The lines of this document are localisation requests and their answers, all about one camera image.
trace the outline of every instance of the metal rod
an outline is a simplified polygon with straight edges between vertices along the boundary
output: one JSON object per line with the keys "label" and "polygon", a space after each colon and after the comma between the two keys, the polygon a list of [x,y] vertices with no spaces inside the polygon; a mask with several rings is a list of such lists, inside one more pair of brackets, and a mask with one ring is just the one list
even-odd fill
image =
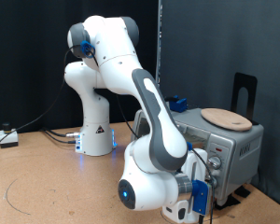
{"label": "metal rod", "polygon": [[159,83],[159,72],[160,72],[160,59],[161,59],[161,0],[159,0],[159,13],[158,13],[158,43],[157,43],[157,68],[156,68],[156,82]]}

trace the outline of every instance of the warning label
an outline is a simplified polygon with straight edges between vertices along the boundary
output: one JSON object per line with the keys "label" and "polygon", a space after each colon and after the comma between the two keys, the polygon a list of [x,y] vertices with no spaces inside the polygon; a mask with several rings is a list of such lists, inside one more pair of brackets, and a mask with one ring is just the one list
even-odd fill
{"label": "warning label", "polygon": [[96,133],[104,133],[104,132],[105,132],[104,129],[100,125],[99,128],[97,129]]}

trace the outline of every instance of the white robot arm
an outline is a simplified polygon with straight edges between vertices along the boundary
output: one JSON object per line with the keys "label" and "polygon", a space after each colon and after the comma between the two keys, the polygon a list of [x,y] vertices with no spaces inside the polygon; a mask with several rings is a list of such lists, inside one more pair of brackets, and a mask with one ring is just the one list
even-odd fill
{"label": "white robot arm", "polygon": [[[123,204],[136,211],[162,206],[163,213],[174,221],[196,222],[199,211],[192,211],[195,204],[191,196],[202,188],[191,180],[204,181],[205,168],[188,152],[154,78],[138,61],[134,49],[138,38],[138,27],[131,18],[92,16],[73,25],[67,40],[73,53],[99,72],[106,88],[133,95],[147,117],[150,133],[131,142],[125,150],[125,167],[119,182]],[[94,46],[97,63],[82,51],[80,44],[84,40]],[[206,160],[206,152],[198,151]],[[183,174],[175,173],[179,168]]]}
{"label": "white robot arm", "polygon": [[70,63],[65,69],[65,81],[77,92],[83,105],[83,127],[76,136],[75,152],[90,156],[111,152],[109,102],[94,91],[105,88],[100,74],[84,62]]}

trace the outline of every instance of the wooden table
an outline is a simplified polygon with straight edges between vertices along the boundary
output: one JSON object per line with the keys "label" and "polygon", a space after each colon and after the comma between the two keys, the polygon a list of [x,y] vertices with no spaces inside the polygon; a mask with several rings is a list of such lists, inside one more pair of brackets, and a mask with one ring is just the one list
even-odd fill
{"label": "wooden table", "polygon": [[[111,127],[119,145],[102,157],[77,154],[73,145],[43,133],[21,133],[18,147],[0,148],[0,224],[168,223],[161,209],[133,212],[121,204],[117,188],[131,133],[125,123]],[[280,205],[245,187],[251,194],[246,199],[235,195],[241,204],[215,210],[213,223],[279,224]]]}

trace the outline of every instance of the wooden disk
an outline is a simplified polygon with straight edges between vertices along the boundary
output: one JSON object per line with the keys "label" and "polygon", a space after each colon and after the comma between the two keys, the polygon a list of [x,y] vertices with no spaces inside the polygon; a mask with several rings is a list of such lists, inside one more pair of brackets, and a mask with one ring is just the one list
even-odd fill
{"label": "wooden disk", "polygon": [[252,123],[248,119],[228,110],[206,108],[202,110],[202,116],[219,127],[238,132],[247,131],[252,128]]}

